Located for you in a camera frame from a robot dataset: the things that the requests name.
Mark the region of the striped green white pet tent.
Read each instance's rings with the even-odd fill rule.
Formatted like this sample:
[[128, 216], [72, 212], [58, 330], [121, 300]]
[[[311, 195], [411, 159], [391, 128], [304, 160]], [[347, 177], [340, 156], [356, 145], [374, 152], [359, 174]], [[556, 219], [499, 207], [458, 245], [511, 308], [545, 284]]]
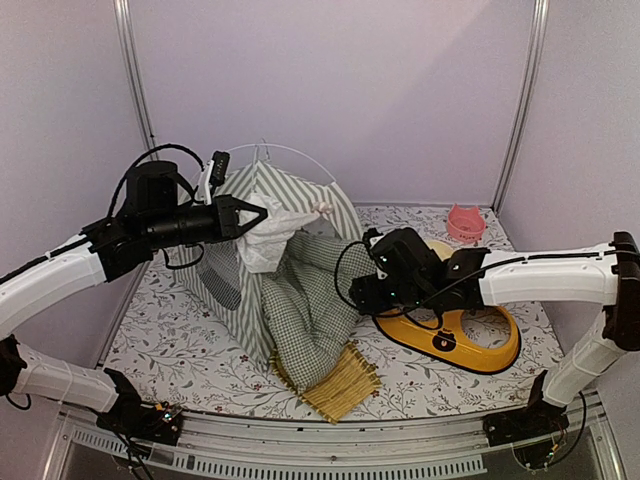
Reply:
[[282, 169], [271, 156], [286, 152], [295, 163], [313, 158], [273, 143], [245, 144], [230, 154], [247, 165], [226, 173], [215, 186], [214, 167], [206, 165], [195, 183], [194, 199], [209, 206], [217, 196], [231, 195], [267, 211], [267, 217], [237, 240], [207, 243], [202, 252], [179, 247], [174, 277], [224, 322], [232, 338], [258, 365], [266, 366], [274, 347], [262, 313], [262, 280], [275, 272], [286, 244], [301, 229], [328, 237], [357, 240], [362, 227], [355, 208], [331, 173], [316, 183]]

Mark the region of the pink cat-ear pet bowl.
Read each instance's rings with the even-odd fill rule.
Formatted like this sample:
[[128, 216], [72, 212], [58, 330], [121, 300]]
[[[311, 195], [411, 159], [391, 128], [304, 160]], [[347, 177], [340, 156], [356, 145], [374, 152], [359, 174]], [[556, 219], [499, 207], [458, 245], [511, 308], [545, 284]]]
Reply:
[[447, 216], [447, 232], [464, 244], [478, 242], [486, 229], [486, 221], [478, 206], [463, 207], [454, 204]]

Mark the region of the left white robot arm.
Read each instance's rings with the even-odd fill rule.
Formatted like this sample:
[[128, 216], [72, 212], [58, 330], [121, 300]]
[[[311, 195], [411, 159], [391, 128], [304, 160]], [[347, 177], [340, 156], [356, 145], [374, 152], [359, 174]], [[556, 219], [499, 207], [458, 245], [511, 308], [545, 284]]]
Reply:
[[1, 279], [1, 393], [37, 395], [109, 412], [128, 434], [148, 426], [148, 412], [126, 377], [51, 358], [20, 343], [15, 330], [35, 315], [83, 290], [112, 282], [155, 253], [235, 240], [268, 217], [265, 208], [231, 195], [223, 184], [229, 156], [215, 154], [196, 187], [170, 161], [137, 160], [120, 186], [125, 201], [60, 247]]

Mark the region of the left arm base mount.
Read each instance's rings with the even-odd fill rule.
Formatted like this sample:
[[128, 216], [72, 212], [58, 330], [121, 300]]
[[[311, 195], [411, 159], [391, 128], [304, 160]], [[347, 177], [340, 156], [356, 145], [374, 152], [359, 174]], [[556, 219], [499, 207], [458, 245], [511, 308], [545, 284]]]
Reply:
[[105, 369], [115, 384], [116, 401], [107, 412], [96, 413], [96, 425], [127, 439], [146, 440], [176, 446], [183, 426], [182, 407], [167, 401], [143, 401], [135, 387], [121, 373]]

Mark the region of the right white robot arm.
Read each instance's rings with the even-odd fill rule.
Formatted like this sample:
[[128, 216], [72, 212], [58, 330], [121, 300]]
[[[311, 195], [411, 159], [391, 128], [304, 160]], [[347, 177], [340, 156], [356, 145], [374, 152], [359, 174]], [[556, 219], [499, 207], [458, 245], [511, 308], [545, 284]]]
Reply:
[[355, 278], [348, 303], [389, 340], [472, 373], [509, 369], [520, 353], [513, 331], [496, 351], [464, 340], [465, 312], [521, 302], [586, 302], [601, 311], [585, 335], [534, 381], [517, 427], [537, 436], [594, 379], [639, 348], [639, 249], [628, 232], [575, 250], [520, 253], [458, 249], [446, 259], [412, 228], [366, 232], [374, 273]]

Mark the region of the checkered grey cushion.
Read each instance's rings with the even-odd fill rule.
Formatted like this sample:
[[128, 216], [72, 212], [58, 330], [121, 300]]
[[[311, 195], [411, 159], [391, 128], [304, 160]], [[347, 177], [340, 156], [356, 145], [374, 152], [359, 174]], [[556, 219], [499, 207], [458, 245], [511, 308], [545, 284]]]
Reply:
[[375, 272], [358, 241], [299, 231], [274, 273], [262, 276], [262, 308], [284, 369], [299, 392], [336, 366], [360, 314], [351, 282]]

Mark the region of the woven bamboo tray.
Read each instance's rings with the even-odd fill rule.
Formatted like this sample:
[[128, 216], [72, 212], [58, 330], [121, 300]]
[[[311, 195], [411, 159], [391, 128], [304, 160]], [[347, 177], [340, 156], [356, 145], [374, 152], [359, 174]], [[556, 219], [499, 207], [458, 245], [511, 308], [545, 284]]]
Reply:
[[337, 424], [382, 386], [375, 367], [348, 342], [333, 370], [317, 385], [300, 393], [286, 373], [277, 352], [270, 358], [276, 377], [325, 421]]

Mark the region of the cream ceramic pet bowl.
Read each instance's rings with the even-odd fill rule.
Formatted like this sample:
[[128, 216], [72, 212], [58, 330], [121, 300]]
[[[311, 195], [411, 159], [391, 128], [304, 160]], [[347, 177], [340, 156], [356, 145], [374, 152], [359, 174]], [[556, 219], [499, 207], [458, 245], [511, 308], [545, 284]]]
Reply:
[[453, 247], [439, 240], [429, 239], [425, 243], [442, 261], [450, 259], [455, 252]]

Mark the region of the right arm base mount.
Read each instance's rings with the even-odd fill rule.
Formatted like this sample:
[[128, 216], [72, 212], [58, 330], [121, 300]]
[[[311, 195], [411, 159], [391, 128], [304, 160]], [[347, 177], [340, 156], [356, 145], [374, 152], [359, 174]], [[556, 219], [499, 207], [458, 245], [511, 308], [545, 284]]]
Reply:
[[[490, 446], [516, 443], [552, 433], [559, 433], [564, 438], [569, 427], [566, 407], [557, 407], [544, 401], [546, 374], [547, 371], [543, 371], [535, 378], [526, 406], [483, 417], [483, 431]], [[558, 441], [547, 439], [516, 448], [514, 456], [521, 466], [539, 470], [551, 465], [559, 449]]]

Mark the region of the yellow double bowl holder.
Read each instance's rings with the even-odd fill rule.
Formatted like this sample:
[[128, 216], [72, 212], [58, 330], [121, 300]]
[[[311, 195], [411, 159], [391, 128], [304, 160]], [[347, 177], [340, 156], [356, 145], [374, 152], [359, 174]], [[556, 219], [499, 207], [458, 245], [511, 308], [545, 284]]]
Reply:
[[[508, 326], [508, 337], [496, 348], [481, 346], [463, 329], [465, 319], [503, 320]], [[494, 375], [509, 369], [518, 359], [522, 345], [515, 319], [503, 307], [487, 307], [476, 311], [455, 310], [427, 319], [402, 315], [394, 310], [388, 318], [375, 316], [373, 323], [393, 343], [480, 375]]]

